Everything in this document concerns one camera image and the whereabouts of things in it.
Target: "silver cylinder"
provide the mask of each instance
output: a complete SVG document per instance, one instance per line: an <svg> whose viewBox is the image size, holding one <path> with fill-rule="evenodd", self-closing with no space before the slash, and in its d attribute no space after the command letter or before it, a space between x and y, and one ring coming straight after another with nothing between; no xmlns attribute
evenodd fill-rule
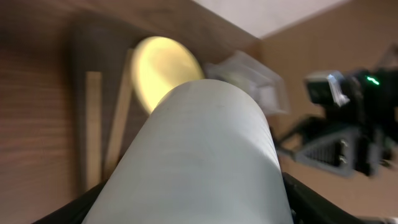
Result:
<svg viewBox="0 0 398 224"><path fill-rule="evenodd" d="M260 107L217 80L176 87L133 140L84 223L292 223Z"/></svg>

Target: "clear plastic container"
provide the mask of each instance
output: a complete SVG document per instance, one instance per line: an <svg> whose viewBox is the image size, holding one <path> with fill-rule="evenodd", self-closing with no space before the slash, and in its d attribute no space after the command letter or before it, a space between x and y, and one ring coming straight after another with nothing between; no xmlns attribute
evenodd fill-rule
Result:
<svg viewBox="0 0 398 224"><path fill-rule="evenodd" d="M223 80L250 95L265 115L289 113L283 79L244 52L236 52L218 65L205 65L208 78Z"/></svg>

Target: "green led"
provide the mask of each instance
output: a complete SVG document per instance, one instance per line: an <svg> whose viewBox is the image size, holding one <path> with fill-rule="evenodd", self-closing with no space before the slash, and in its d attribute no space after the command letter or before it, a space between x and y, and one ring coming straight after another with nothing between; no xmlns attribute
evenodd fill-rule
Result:
<svg viewBox="0 0 398 224"><path fill-rule="evenodd" d="M373 82L376 85L380 85L380 83L372 77L366 77L369 81Z"/></svg>

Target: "black mechanical device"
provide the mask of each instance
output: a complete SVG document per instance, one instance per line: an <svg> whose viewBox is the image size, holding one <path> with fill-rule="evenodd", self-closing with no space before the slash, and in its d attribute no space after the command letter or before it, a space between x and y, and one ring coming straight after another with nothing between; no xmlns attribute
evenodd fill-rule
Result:
<svg viewBox="0 0 398 224"><path fill-rule="evenodd" d="M398 70L317 72L305 84L311 102L322 106L325 116L298 122L274 141L278 153L345 177L354 170L372 176L380 164L390 166L398 142ZM282 147L296 134L299 149Z"/></svg>

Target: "yellow disc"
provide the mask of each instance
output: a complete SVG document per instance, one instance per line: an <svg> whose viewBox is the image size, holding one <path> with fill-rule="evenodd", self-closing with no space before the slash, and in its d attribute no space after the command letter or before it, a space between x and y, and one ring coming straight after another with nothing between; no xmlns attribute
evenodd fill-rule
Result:
<svg viewBox="0 0 398 224"><path fill-rule="evenodd" d="M138 44L131 75L136 95L149 114L176 86L204 78L191 52L166 37L149 37Z"/></svg>

